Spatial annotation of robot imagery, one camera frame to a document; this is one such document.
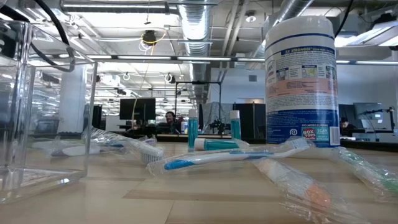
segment man with dark hair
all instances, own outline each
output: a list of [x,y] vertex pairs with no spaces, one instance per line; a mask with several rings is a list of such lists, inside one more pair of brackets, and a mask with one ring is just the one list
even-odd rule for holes
[[159,123],[157,125],[158,133],[178,134],[181,130],[181,121],[176,120],[174,112],[166,113],[166,123]]
[[172,124],[175,122],[174,112],[169,111],[166,113],[166,122],[167,122],[167,124]]
[[340,120],[340,134],[342,136],[352,136],[350,129],[356,129],[356,127],[350,124],[347,118],[342,117]]

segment exposed ductwork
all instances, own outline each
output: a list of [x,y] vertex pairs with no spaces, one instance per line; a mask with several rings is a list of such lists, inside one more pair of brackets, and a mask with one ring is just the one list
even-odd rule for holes
[[[182,31],[186,40],[208,40],[210,25],[210,6],[204,5],[179,5],[178,10],[181,15]],[[185,49],[189,56],[208,56],[209,44],[203,43],[186,43]],[[190,79],[192,81],[205,81],[206,64],[191,63]],[[203,93],[201,90],[195,90],[195,99],[198,104],[204,103]]]
[[[98,2],[65,2],[62,5],[65,12],[108,12],[108,13],[158,13],[180,15],[182,31],[186,40],[208,40],[210,26],[211,6],[205,4],[100,4]],[[208,56],[209,44],[186,43],[185,49],[189,56]],[[192,81],[205,81],[206,64],[190,64],[190,79]],[[194,89],[193,94],[197,103],[202,103],[202,91]]]
[[[264,41],[262,44],[260,44],[257,49],[250,54],[250,57],[254,58],[264,58],[265,56],[265,50],[266,50],[266,41],[265,41],[265,35],[271,29],[274,27],[276,24],[285,21],[290,18],[297,17],[301,15],[313,2],[313,0],[285,0],[283,3],[280,5],[280,10],[267,17],[264,26],[262,28],[263,30],[263,39]],[[257,63],[247,63],[246,64],[246,69],[248,70],[253,70],[254,67],[257,65]]]

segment table surface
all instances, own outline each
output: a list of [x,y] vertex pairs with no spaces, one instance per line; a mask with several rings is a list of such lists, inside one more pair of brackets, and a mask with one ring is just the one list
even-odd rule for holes
[[[159,143],[168,153],[185,143]],[[353,150],[398,173],[398,154]],[[327,186],[371,223],[398,223],[398,204],[374,194],[350,171],[327,160],[281,159]],[[220,162],[153,177],[132,156],[90,156],[78,183],[0,205],[0,223],[312,223],[289,213],[283,195],[249,161]]]

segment product label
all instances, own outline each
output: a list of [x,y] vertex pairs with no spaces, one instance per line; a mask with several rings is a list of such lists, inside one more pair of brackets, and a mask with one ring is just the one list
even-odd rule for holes
[[303,136],[318,147],[339,146],[335,50],[267,49],[266,57],[267,142]]

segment acrylic box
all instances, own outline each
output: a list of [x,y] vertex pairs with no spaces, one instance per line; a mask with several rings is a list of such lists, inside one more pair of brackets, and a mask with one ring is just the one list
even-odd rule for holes
[[[87,174],[96,63],[25,22],[0,21],[0,203]],[[62,155],[79,146],[80,156]]]

